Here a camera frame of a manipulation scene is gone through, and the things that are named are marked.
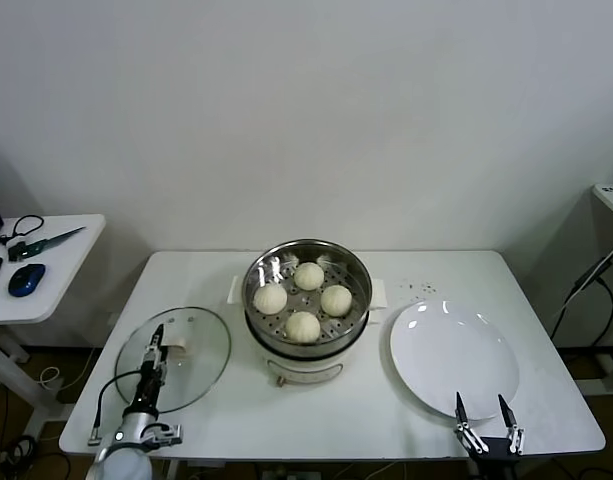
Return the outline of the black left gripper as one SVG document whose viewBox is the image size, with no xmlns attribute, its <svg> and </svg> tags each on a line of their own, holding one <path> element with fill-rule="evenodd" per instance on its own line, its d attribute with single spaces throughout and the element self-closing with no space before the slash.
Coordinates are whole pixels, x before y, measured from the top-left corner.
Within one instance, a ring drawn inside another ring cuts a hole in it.
<svg viewBox="0 0 613 480">
<path fill-rule="evenodd" d="M 164 325 L 160 324 L 154 331 L 146 346 L 143 363 L 151 370 L 143 371 L 135 392 L 135 411 L 158 413 L 158 399 L 165 383 L 167 373 L 168 350 L 162 346 Z"/>
</svg>

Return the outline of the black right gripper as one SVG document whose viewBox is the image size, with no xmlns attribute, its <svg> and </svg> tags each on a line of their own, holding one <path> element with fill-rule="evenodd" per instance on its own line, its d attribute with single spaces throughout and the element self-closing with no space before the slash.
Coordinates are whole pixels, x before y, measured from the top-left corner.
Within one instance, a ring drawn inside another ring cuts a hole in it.
<svg viewBox="0 0 613 480">
<path fill-rule="evenodd" d="M 475 479 L 518 479 L 516 465 L 524 452 L 525 430 L 519 427 L 513 410 L 501 394 L 498 395 L 498 401 L 507 435 L 481 438 L 469 423 L 460 393 L 456 393 L 455 434 L 467 451 L 474 452 L 472 460 L 477 467 Z"/>
</svg>

